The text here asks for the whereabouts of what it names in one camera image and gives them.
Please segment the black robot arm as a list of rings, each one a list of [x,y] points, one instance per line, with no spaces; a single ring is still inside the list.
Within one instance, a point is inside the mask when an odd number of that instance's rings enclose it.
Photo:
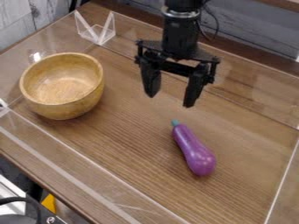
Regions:
[[[201,17],[207,0],[165,0],[163,40],[139,39],[135,63],[141,67],[146,94],[154,98],[162,87],[162,71],[189,78],[183,106],[190,108],[207,84],[215,81],[221,58],[199,45]]]

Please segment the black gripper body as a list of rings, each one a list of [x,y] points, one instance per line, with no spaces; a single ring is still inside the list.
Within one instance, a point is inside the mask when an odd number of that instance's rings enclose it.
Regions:
[[[198,65],[210,66],[210,83],[215,80],[221,59],[201,49],[198,44],[202,9],[165,8],[163,9],[163,38],[162,40],[139,39],[135,63],[141,67],[141,59],[149,58],[159,67],[161,72],[189,77]]]

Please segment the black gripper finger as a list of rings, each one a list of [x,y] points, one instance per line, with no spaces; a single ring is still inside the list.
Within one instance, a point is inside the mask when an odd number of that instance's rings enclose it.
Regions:
[[[146,94],[154,98],[162,86],[162,72],[159,65],[149,58],[141,59],[142,80]]]
[[[183,106],[191,108],[201,97],[205,86],[211,82],[210,66],[198,65],[190,75],[189,85],[186,88]]]

